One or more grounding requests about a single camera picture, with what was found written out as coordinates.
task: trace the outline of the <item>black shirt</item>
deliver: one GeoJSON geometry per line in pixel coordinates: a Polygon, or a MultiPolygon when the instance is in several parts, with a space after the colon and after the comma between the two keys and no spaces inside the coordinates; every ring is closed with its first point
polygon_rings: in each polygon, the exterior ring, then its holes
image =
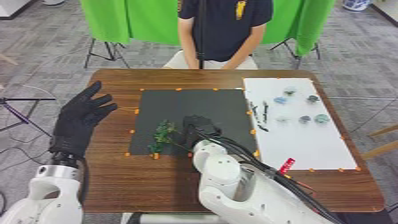
{"type": "MultiPolygon", "coordinates": [[[[202,0],[180,0],[180,18],[200,16],[202,0]]],[[[207,0],[205,60],[228,61],[251,35],[251,28],[273,19],[273,0],[246,0],[244,15],[237,7],[242,0],[207,0]]],[[[200,49],[200,19],[194,22],[194,42],[200,49]]]]}

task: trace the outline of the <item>gray carpet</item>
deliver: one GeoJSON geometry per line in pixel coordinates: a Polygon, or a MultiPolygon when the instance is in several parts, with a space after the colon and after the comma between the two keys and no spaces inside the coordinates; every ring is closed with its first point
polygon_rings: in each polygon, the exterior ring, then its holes
{"type": "MultiPolygon", "coordinates": [[[[59,103],[84,89],[93,72],[100,68],[123,68],[122,62],[93,58],[84,70],[84,59],[91,41],[90,27],[84,21],[79,0],[56,8],[38,2],[13,21],[0,21],[0,52],[20,62],[13,66],[0,61],[0,84],[8,86],[3,96],[49,96],[59,103]]],[[[274,52],[262,46],[255,59],[262,69],[292,69],[294,60],[287,49],[274,52]]],[[[123,50],[134,68],[161,68],[180,47],[134,40],[123,50]]],[[[398,29],[377,12],[351,13],[337,5],[321,40],[322,61],[315,53],[305,59],[303,69],[317,73],[338,114],[361,152],[398,139],[392,133],[376,139],[367,134],[398,123],[398,29]]],[[[27,104],[19,108],[27,112],[27,104]]],[[[58,103],[42,104],[33,117],[40,125],[52,130],[58,116],[58,103]]],[[[10,113],[0,110],[0,127],[13,123],[10,113]]],[[[31,156],[49,149],[49,137],[27,126],[0,133],[0,150],[19,146],[31,156]]],[[[27,157],[19,149],[0,154],[0,191],[10,199],[8,206],[27,196],[29,180],[38,164],[29,161],[8,170],[8,166],[24,162],[27,157]]],[[[38,160],[49,160],[45,154],[38,160]]],[[[374,177],[386,197],[386,208],[398,202],[398,150],[369,161],[374,177]]],[[[398,210],[392,214],[398,222],[398,210]]],[[[88,215],[86,223],[118,223],[118,215],[88,215]]]]}

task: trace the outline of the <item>chair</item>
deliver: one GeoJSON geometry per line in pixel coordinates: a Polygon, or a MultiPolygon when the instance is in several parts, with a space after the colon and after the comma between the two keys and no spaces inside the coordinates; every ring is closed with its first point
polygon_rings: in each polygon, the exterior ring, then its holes
{"type": "Polygon", "coordinates": [[[0,59],[4,59],[13,65],[19,65],[17,61],[4,54],[0,54],[0,59]]]}
{"type": "MultiPolygon", "coordinates": [[[[398,124],[393,125],[392,127],[381,129],[379,131],[376,131],[370,134],[370,137],[376,137],[377,135],[386,134],[388,132],[398,130],[398,124]]],[[[385,146],[381,146],[377,149],[374,149],[370,152],[367,152],[363,154],[363,158],[365,159],[372,159],[376,156],[379,156],[383,153],[393,151],[395,149],[398,149],[398,141],[392,142],[390,144],[386,144],[385,146]]]]}

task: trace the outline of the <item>black mat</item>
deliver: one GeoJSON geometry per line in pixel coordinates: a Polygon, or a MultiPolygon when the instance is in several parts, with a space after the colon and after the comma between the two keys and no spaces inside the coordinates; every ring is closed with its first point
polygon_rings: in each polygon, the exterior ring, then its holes
{"type": "MultiPolygon", "coordinates": [[[[148,90],[143,93],[141,113],[136,119],[136,134],[130,151],[134,155],[148,155],[154,134],[159,124],[170,120],[182,131],[186,116],[205,116],[230,137],[255,152],[257,140],[251,135],[251,120],[242,90],[148,90]]],[[[168,145],[162,154],[180,155],[187,151],[168,145]]]]}

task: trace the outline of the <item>green backdrop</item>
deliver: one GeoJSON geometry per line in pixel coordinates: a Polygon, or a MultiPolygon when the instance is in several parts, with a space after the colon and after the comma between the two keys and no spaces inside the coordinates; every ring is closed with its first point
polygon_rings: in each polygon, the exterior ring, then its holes
{"type": "MultiPolygon", "coordinates": [[[[180,45],[178,0],[81,0],[93,37],[129,43],[130,38],[180,45]]],[[[335,0],[274,0],[274,19],[264,43],[296,38],[305,56],[321,38],[335,0]]]]}

